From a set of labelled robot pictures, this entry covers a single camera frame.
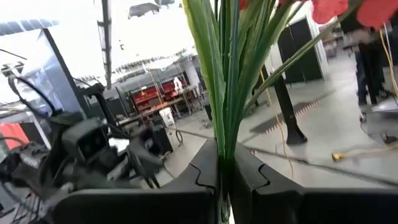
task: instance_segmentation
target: red panel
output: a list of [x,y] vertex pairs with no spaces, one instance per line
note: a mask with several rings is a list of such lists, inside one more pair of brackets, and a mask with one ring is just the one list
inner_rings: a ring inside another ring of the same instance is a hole
[[[22,140],[24,143],[29,143],[28,138],[25,135],[24,130],[22,130],[19,124],[0,124],[0,131],[4,137],[15,137]],[[9,149],[20,146],[19,142],[7,139],[6,140],[7,147]]]
[[138,93],[134,94],[134,101],[139,104],[146,102],[147,100],[153,99],[157,97],[157,90],[155,87],[148,88],[146,90],[142,90]]

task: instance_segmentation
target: black cable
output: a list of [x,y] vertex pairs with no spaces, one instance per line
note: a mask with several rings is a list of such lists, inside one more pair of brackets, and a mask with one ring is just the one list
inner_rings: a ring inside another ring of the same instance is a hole
[[178,141],[179,143],[183,143],[183,142],[184,142],[184,139],[183,139],[183,137],[182,137],[182,134],[181,134],[180,130],[178,130],[178,128],[177,128],[176,122],[177,122],[177,121],[174,121],[174,126],[175,126],[175,137],[177,138],[177,141]]
[[55,181],[57,180],[58,176],[61,174],[61,171],[64,170],[65,166],[67,165],[67,162],[72,159],[71,157],[66,157],[64,160],[61,162],[60,166],[58,167],[58,170],[56,171],[54,178],[52,179],[51,185],[54,186]]
[[136,155],[131,155],[131,152],[129,149],[126,150],[126,154],[127,154],[127,158],[129,159],[129,162],[131,163],[132,168],[135,170],[136,175],[138,175],[137,177],[141,176],[142,178],[144,178],[145,182],[147,183],[148,187],[155,189],[154,185],[152,184],[152,182],[150,181],[150,177],[147,176],[147,174],[145,172],[141,172],[141,169],[143,169],[142,164],[139,160],[139,158],[137,158]]
[[112,117],[113,117],[113,119],[115,120],[115,122],[119,122],[119,119],[116,117],[116,113],[112,110],[112,108],[111,108],[111,106],[109,105],[109,103],[105,100],[105,104],[106,104],[106,107],[108,107],[108,109],[109,109],[109,112],[111,112],[111,115],[112,115]]
[[39,201],[37,202],[37,209],[36,209],[36,219],[38,219],[38,218],[39,218],[40,201],[41,201],[41,199],[39,198]]
[[340,174],[344,174],[347,176],[352,176],[354,178],[357,179],[365,179],[365,180],[370,180],[372,182],[377,182],[380,184],[384,184],[384,185],[388,185],[391,187],[398,187],[398,182],[393,181],[393,180],[387,180],[384,178],[380,178],[380,177],[376,177],[376,176],[371,176],[371,175],[365,175],[362,174],[360,172],[355,172],[355,171],[350,171],[350,170],[346,170],[346,169],[340,169],[340,168],[336,168],[336,167],[332,167],[332,166],[328,166],[328,165],[322,165],[322,164],[318,164],[318,163],[314,163],[312,161],[308,161],[306,159],[301,159],[298,157],[286,157],[285,155],[279,154],[279,153],[274,153],[274,152],[269,152],[263,149],[258,149],[258,148],[254,148],[254,147],[248,147],[245,146],[245,149],[249,150],[249,151],[256,151],[257,153],[260,154],[265,154],[265,155],[270,155],[270,156],[276,156],[282,159],[290,159],[293,162],[297,162],[299,164],[305,164],[308,166],[312,166],[312,167],[317,167],[320,169],[324,169],[324,170],[328,170],[328,171],[332,171],[332,172],[338,172]]
[[10,188],[6,185],[6,183],[1,182],[1,187],[4,189],[5,193],[7,193],[8,196],[10,196],[10,198],[13,201],[20,204],[27,211],[29,211],[31,213],[36,213],[36,211],[33,208],[28,206],[21,198],[19,198],[14,192],[12,192],[12,190],[10,190]]
[[166,173],[171,176],[173,179],[175,179],[175,176],[168,170],[166,169],[166,167],[164,167],[164,170],[166,171]]
[[206,121],[204,119],[200,119],[199,118],[198,112],[196,110],[194,112],[195,112],[195,114],[197,116],[197,120],[199,121],[199,123],[201,123],[202,125],[203,125],[203,123],[206,123]]
[[9,137],[5,137],[5,136],[0,137],[0,141],[7,140],[7,139],[17,141],[21,145],[25,145],[26,144],[26,142],[22,141],[20,138],[17,138],[17,137],[10,137],[10,136]]
[[51,103],[51,101],[43,94],[43,92],[41,92],[36,86],[34,86],[33,84],[31,84],[30,82],[28,82],[27,80],[25,80],[22,77],[17,77],[15,75],[10,75],[8,77],[8,85],[10,86],[11,90],[19,97],[19,100],[26,105],[26,107],[28,107],[28,109],[31,110],[31,112],[40,117],[43,118],[45,120],[47,120],[50,123],[54,123],[54,124],[59,124],[59,125],[66,125],[66,126],[71,126],[73,123],[69,122],[69,121],[65,121],[59,118],[54,118],[54,117],[49,117],[46,114],[43,114],[41,112],[39,112],[37,109],[35,109],[28,101],[26,101],[25,99],[23,99],[23,97],[21,96],[21,94],[19,93],[18,89],[15,86],[15,82],[14,80],[19,80],[22,83],[25,83],[27,86],[31,87],[37,94],[40,95],[40,97],[42,97],[46,103],[49,105],[50,109],[52,110],[52,116],[58,115],[59,110],[56,110],[54,105]]
[[398,106],[397,99],[395,98],[395,96],[394,96],[394,95],[392,96],[392,98],[394,99],[394,101],[395,101],[396,105]]
[[367,131],[365,131],[365,129],[363,128],[364,123],[361,123],[359,125],[359,127],[361,128],[361,130],[371,139],[374,140],[374,138],[372,138],[372,136],[380,136],[380,138],[384,141],[385,138],[383,137],[383,134],[386,134],[386,132],[384,131],[380,131],[380,133],[368,133]]
[[77,79],[77,78],[75,78],[75,77],[72,77],[74,80],[76,80],[76,81],[78,81],[78,82],[80,82],[80,83],[82,83],[82,84],[86,84],[86,85],[88,85],[88,86],[90,86],[91,87],[91,85],[90,84],[88,84],[87,82],[84,82],[84,81],[81,81],[80,79]]
[[7,53],[7,54],[11,54],[11,55],[13,55],[13,56],[15,56],[15,57],[19,57],[19,58],[21,58],[21,59],[27,60],[27,58],[22,57],[22,56],[20,56],[20,55],[18,55],[18,54],[14,54],[14,53],[12,53],[12,52],[9,52],[8,50],[0,49],[0,51],[2,51],[2,52],[4,52],[4,53]]
[[25,104],[32,112],[35,111],[36,113],[39,113],[28,101],[26,101],[25,99],[23,99],[23,97],[21,97],[21,94],[19,93],[17,87],[15,86],[15,82],[14,82],[15,79],[26,84],[27,86],[32,88],[37,94],[39,94],[40,97],[43,98],[44,101],[48,104],[48,106],[52,110],[52,113],[54,113],[56,111],[56,109],[55,109],[54,105],[51,103],[51,101],[36,86],[34,86],[33,84],[31,84],[30,82],[28,82],[26,79],[24,79],[22,77],[10,75],[8,77],[8,85],[11,87],[11,90],[19,97],[19,100],[21,102],[23,102],[23,104]]
[[14,218],[12,218],[13,221],[17,221],[17,216],[18,216],[18,214],[20,214],[20,212],[19,212],[20,209],[21,209],[21,206],[18,206],[17,212],[15,213]]
[[[34,197],[34,198],[33,198],[33,204],[32,204],[32,209],[33,209],[33,207],[35,206],[37,197],[36,197],[35,195],[32,195],[32,194],[30,194],[30,197]],[[35,214],[35,212],[34,212],[34,213],[32,213],[32,212],[30,213],[29,218],[28,218],[29,221],[32,220],[32,215],[33,215],[33,214]]]

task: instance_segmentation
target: green plant stem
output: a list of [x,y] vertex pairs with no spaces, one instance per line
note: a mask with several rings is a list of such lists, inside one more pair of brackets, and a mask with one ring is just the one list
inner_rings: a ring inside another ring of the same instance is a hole
[[[233,124],[233,119],[234,119],[234,112],[237,109],[236,108],[236,98],[237,98],[237,93],[238,93],[238,75],[239,75],[239,55],[238,55],[238,49],[236,47],[238,43],[238,29],[239,29],[239,1],[234,0],[233,1],[233,20],[232,20],[232,26],[231,26],[231,41],[230,41],[230,46],[229,49],[231,50],[229,53],[229,77],[227,81],[227,94],[226,94],[226,120],[224,121],[225,125],[225,134],[226,134],[226,139],[230,139],[230,132],[233,131],[233,129],[229,128],[231,124]],[[226,142],[226,147],[230,148],[232,147],[230,145],[230,142]]]
[[[257,20],[257,23],[260,28],[259,33],[263,34],[265,28],[268,25],[268,22],[271,18],[271,14],[272,14],[272,9],[274,7],[275,4],[275,0],[269,0],[269,1],[265,1],[264,5],[262,7],[262,14],[260,14],[259,20]],[[258,45],[259,41],[260,41],[261,36],[257,37],[256,40],[256,45]]]
[[351,12],[353,12],[363,0],[356,1],[355,4],[350,7],[346,12],[344,12],[335,22],[330,24],[325,30],[323,30],[320,34],[318,34],[314,39],[308,41],[303,47],[301,47],[296,53],[293,54],[289,59],[287,59],[275,72],[270,75],[267,80],[259,87],[258,91],[253,95],[253,97],[249,100],[249,102],[244,107],[244,113],[246,114],[250,108],[254,104],[254,102],[259,98],[260,94],[266,90],[266,88],[270,87],[273,82],[282,75],[284,71],[286,71],[290,66],[292,66],[301,56],[307,53],[322,37],[327,35],[334,26],[339,24],[343,19],[345,19]]
[[183,0],[188,25],[195,40],[203,79],[209,89],[211,113],[219,156],[225,157],[223,102],[226,83],[220,55],[220,35],[209,0]]
[[[271,45],[285,28],[285,22],[290,11],[292,2],[293,0],[288,0],[283,5],[281,5],[281,7],[276,10],[275,15],[272,17],[271,21],[268,24],[263,24],[261,21],[257,22],[259,23],[258,26],[256,26],[257,34],[251,38],[253,43],[249,46],[249,48],[251,49],[249,55],[251,55],[251,57],[245,58],[245,67],[243,68],[242,74],[239,77],[239,86],[241,87],[239,89],[239,95],[244,97],[241,97],[239,99],[238,108],[244,108],[246,98],[248,97],[251,88],[256,84],[258,80],[258,71],[264,64],[265,58],[270,51]],[[246,112],[240,112],[240,118],[242,118],[242,116],[246,114]]]
[[214,0],[214,14],[216,17],[216,21],[218,21],[218,0]]
[[244,54],[244,46],[246,44],[249,29],[252,29],[252,27],[256,25],[256,21],[265,20],[262,19],[262,17],[266,16],[266,13],[260,14],[260,12],[265,12],[263,5],[267,3],[268,1],[264,0],[252,0],[248,8],[241,12],[239,19],[238,54]]
[[224,81],[228,80],[228,68],[229,68],[229,37],[231,35],[231,7],[230,0],[222,0],[221,2],[221,18],[220,26],[220,49],[221,49],[221,63],[223,64]]
[[306,2],[300,2],[300,4],[294,9],[294,11],[290,14],[289,18],[287,18],[287,24],[293,19],[293,17],[297,14],[297,12],[303,7]]

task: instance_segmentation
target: artificial flower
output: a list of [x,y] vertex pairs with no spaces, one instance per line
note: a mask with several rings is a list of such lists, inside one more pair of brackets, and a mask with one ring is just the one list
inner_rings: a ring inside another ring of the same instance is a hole
[[239,10],[243,10],[248,6],[248,0],[240,0],[239,2]]
[[[348,0],[311,0],[312,19],[318,24],[328,22],[334,16],[342,14],[348,8]],[[376,29],[388,21],[398,9],[398,0],[364,0],[358,9],[357,20],[366,27]]]

